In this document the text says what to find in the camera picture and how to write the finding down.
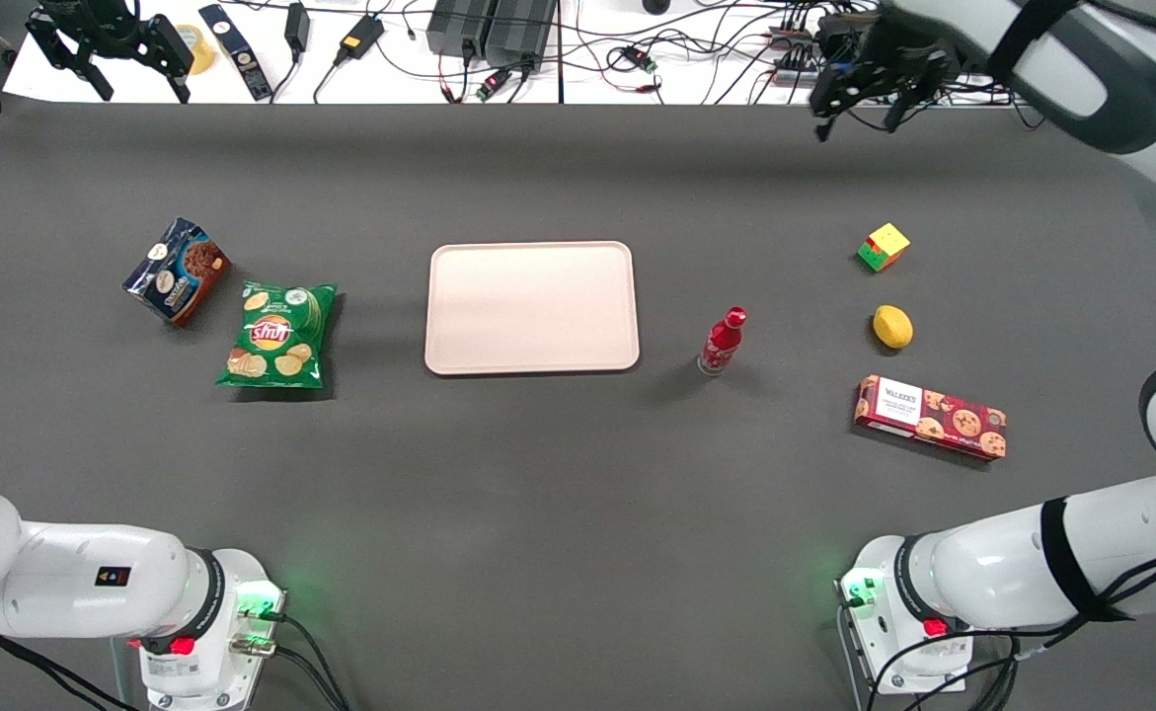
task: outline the bag of chips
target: bag of chips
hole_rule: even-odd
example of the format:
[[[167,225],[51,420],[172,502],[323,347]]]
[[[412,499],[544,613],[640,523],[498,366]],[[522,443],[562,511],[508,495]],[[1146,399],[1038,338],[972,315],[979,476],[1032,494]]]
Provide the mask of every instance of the bag of chips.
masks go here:
[[[244,327],[217,384],[324,387],[319,349],[336,284],[282,288],[244,282]]]

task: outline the coca-cola bottle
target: coca-cola bottle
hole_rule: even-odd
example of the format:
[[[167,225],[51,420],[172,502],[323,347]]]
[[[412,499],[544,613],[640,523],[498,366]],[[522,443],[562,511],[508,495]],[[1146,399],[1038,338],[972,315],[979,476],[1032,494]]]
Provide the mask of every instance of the coca-cola bottle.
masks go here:
[[[696,365],[699,372],[710,377],[720,376],[722,370],[731,363],[736,348],[740,347],[741,332],[744,319],[748,318],[743,309],[732,306],[722,320],[709,329],[709,338],[705,341],[705,349],[701,350]]]

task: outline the tape roll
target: tape roll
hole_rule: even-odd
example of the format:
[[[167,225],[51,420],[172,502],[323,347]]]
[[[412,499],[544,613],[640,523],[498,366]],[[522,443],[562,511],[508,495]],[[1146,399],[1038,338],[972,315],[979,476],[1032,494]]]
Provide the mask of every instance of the tape roll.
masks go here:
[[[177,29],[179,29],[179,37],[184,40],[186,49],[191,50],[191,55],[193,55],[191,73],[199,75],[200,72],[212,67],[213,60],[217,58],[217,53],[213,52],[213,46],[205,42],[205,36],[201,35],[200,28],[195,25],[177,25]]]

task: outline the walkers cookie box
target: walkers cookie box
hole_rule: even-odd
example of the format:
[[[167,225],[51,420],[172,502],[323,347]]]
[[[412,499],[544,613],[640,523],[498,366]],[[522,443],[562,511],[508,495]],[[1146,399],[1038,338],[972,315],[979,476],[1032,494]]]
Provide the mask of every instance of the walkers cookie box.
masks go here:
[[[859,383],[854,423],[988,462],[1007,456],[1007,415],[1001,409],[880,376]]]

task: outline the yellow lemon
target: yellow lemon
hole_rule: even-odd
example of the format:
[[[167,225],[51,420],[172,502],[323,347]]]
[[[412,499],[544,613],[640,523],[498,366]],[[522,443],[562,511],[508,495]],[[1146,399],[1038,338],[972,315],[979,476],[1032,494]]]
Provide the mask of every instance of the yellow lemon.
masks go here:
[[[916,333],[916,329],[911,327],[911,319],[907,318],[906,311],[898,309],[898,306],[890,306],[888,303],[880,306],[875,311],[875,316],[872,316],[872,329],[875,331],[875,338],[881,339],[881,342],[890,348],[906,347]]]

